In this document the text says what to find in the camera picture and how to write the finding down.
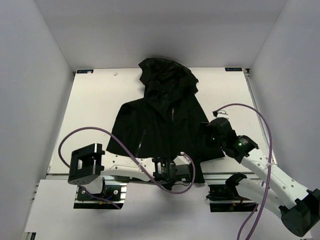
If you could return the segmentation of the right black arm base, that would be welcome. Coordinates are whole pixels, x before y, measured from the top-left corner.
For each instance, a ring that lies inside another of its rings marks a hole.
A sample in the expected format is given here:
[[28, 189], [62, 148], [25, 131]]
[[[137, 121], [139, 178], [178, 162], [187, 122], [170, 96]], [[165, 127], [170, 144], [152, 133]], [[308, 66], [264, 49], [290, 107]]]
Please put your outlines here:
[[257, 205], [247, 198], [234, 195], [225, 184], [210, 184], [206, 198], [211, 213], [252, 212]]

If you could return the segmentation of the black jacket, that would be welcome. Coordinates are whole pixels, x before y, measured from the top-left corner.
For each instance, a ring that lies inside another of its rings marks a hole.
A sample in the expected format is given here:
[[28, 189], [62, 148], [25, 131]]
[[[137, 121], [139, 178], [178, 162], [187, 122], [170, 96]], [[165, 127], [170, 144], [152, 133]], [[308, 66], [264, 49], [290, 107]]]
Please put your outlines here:
[[111, 133], [136, 158], [173, 160], [187, 153], [195, 165], [195, 183], [204, 183], [201, 163], [225, 155], [219, 147], [201, 142], [201, 124], [209, 120], [196, 98], [198, 79], [169, 59], [146, 58], [139, 67], [143, 97], [120, 107]]

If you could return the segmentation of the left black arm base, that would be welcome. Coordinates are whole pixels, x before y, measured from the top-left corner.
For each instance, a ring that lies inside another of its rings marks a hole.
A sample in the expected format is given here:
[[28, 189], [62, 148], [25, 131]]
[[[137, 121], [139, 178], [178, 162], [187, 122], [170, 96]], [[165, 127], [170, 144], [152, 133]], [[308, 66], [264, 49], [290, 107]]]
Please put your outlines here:
[[87, 210], [120, 210], [125, 202], [127, 193], [126, 183], [106, 181], [101, 193], [87, 194], [83, 186], [77, 188], [74, 199], [74, 209]]

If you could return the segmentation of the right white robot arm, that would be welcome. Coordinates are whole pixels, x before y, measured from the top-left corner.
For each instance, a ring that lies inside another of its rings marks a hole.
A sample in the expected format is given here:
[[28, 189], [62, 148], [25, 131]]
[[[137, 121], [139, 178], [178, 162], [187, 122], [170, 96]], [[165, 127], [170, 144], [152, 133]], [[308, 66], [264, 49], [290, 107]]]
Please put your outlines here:
[[212, 193], [209, 198], [251, 200], [276, 215], [297, 237], [304, 237], [319, 222], [320, 190], [310, 190], [269, 162], [257, 143], [246, 135], [236, 134], [227, 118], [217, 117], [201, 123], [198, 139], [206, 147], [220, 147], [265, 184], [261, 186], [236, 172], [225, 181], [222, 193]]

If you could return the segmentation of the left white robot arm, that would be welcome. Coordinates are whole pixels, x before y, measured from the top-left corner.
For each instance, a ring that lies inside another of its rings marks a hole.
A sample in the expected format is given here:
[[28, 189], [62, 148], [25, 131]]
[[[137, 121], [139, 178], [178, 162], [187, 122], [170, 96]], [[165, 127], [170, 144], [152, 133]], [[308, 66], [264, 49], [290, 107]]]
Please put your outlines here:
[[156, 182], [167, 190], [177, 182], [192, 182], [192, 162], [184, 156], [138, 158], [113, 154], [93, 143], [71, 153], [67, 182], [84, 186], [90, 196], [99, 200], [105, 196], [104, 176], [128, 177], [144, 182]]

